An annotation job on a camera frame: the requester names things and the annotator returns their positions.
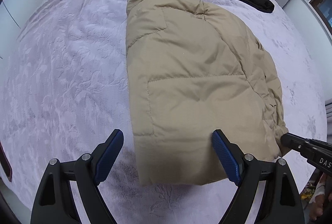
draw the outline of beige puffer jacket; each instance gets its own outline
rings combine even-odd
[[[273,60],[238,17],[200,0],[128,0],[127,72],[142,185],[226,178],[221,129],[257,159],[286,153]]]

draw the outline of lavender blanket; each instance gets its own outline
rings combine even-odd
[[[283,87],[289,131],[326,139],[326,113],[313,60],[274,0],[272,14],[237,0],[204,0],[241,18],[270,52]],[[113,131],[124,147],[100,192],[119,224],[218,223],[236,187],[228,179],[204,186],[140,187],[135,168],[126,72],[127,0],[45,0],[20,36],[1,86],[0,140],[13,169],[5,184],[30,209],[48,161],[77,159]],[[286,155],[302,190],[313,167]],[[89,223],[73,184],[83,223]],[[260,196],[247,223],[253,223]]]

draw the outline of window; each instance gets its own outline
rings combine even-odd
[[[310,4],[332,34],[332,0],[311,0]]]

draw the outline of bed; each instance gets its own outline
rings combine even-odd
[[[283,88],[291,133],[326,140],[321,83],[304,40],[274,0],[272,14],[237,0],[204,0],[242,19],[271,54]],[[0,88],[0,140],[11,164],[5,184],[32,209],[45,167],[92,152],[113,129],[124,146],[99,190],[118,223],[218,223],[236,186],[140,187],[135,167],[126,71],[127,0],[44,0],[23,27]],[[285,156],[299,191],[314,168],[296,152]],[[247,223],[263,194],[259,185]],[[89,223],[72,184],[82,223]]]

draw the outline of silver bolt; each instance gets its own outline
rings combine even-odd
[[[254,159],[253,155],[252,154],[245,154],[244,155],[244,158],[247,160],[247,161],[252,161]]]
[[[54,164],[57,163],[57,162],[58,162],[57,159],[51,159],[51,160],[49,161],[49,164],[54,165]]]
[[[286,160],[284,160],[284,159],[278,159],[278,162],[282,166],[286,165]]]
[[[90,154],[84,154],[84,155],[82,156],[82,159],[83,159],[83,160],[88,160],[88,159],[90,159]]]

